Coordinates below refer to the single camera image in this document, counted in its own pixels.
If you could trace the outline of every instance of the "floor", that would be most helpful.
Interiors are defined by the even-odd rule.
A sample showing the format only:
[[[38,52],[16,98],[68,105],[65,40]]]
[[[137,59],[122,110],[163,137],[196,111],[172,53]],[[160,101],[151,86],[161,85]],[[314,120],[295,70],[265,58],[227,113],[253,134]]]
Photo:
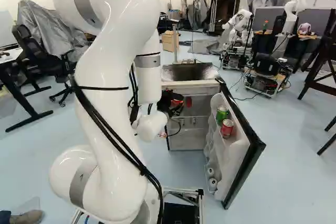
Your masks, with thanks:
[[[181,32],[182,40],[191,34]],[[206,37],[194,34],[194,39]],[[179,59],[194,58],[219,66],[217,56],[192,55],[188,47],[180,47]],[[171,63],[170,52],[161,54],[162,64]],[[230,87],[240,78],[234,70],[219,70]],[[297,72],[290,78],[291,87],[274,99],[256,96],[237,101],[252,128],[267,144],[259,161],[228,210],[224,210],[209,193],[205,195],[207,224],[283,224],[336,220],[336,144],[321,157],[316,151],[334,134],[323,129],[335,116],[334,97],[309,90],[302,101],[297,100],[306,74]],[[54,114],[11,133],[4,130],[26,117],[18,105],[13,115],[0,119],[0,209],[15,210],[34,197],[46,212],[43,223],[70,223],[75,208],[56,197],[48,183],[48,170],[54,159],[66,148],[86,143],[75,116],[73,97],[60,108],[48,96],[62,89],[53,78],[41,86],[51,90],[29,97],[37,111],[54,110]],[[241,82],[231,89],[235,98],[252,97]],[[168,152],[165,140],[140,143],[149,169],[163,185],[171,187],[206,188],[201,151]],[[36,207],[38,201],[25,204]]]

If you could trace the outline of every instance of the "pink object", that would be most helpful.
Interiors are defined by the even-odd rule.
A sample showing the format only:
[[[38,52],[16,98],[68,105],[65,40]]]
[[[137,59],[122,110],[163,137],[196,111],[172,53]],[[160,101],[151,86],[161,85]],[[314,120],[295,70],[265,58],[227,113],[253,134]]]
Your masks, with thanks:
[[[311,25],[309,23],[303,23],[299,26],[298,33],[306,35],[311,30]]]

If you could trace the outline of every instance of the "open fridge door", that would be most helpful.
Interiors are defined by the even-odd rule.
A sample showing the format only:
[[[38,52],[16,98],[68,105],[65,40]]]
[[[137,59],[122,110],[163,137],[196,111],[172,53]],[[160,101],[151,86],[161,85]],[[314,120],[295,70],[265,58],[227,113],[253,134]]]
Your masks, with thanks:
[[[207,158],[205,173],[208,190],[214,193],[228,209],[261,153],[266,147],[240,111],[225,82],[220,81],[221,92],[211,99],[211,111],[204,154]],[[221,123],[217,123],[217,108],[229,110],[229,119],[234,122],[229,138],[223,138]]]

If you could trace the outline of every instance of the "white robot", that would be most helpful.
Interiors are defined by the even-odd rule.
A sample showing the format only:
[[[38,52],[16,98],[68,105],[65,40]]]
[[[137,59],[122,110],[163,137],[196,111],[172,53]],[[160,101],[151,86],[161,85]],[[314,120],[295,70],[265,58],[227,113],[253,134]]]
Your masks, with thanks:
[[[252,31],[248,36],[248,24],[251,15],[252,13],[247,10],[239,10],[226,24],[222,25],[224,32],[220,41],[227,45],[231,45],[237,40],[240,40],[243,45],[246,43],[250,44],[253,38]]]
[[[135,60],[139,104],[160,100],[156,31],[160,1],[54,0],[54,4],[65,22],[97,35],[78,61],[76,87],[134,156],[127,159],[111,144],[83,102],[76,99],[76,114],[90,145],[74,146],[55,160],[49,173],[51,187],[59,197],[104,223],[156,223],[162,211],[161,187],[148,170],[134,163],[144,164],[138,139],[154,139],[167,123],[167,116],[157,111],[141,117],[135,136],[128,113],[127,87]],[[124,145],[117,145],[129,153]]]

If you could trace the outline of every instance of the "office chair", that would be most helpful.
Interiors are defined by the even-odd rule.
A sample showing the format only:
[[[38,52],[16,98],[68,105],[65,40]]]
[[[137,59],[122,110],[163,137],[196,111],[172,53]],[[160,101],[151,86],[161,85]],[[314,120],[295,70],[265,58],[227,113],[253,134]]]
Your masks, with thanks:
[[[13,26],[12,33],[18,44],[22,47],[26,57],[35,63],[42,73],[48,76],[55,76],[57,83],[64,83],[65,89],[57,94],[49,96],[49,99],[54,102],[56,97],[63,95],[58,102],[61,107],[65,106],[65,99],[73,92],[73,89],[67,85],[69,75],[75,71],[75,62],[68,60],[68,54],[74,49],[67,51],[61,55],[61,59],[55,55],[50,55],[31,35],[29,29],[25,25]]]

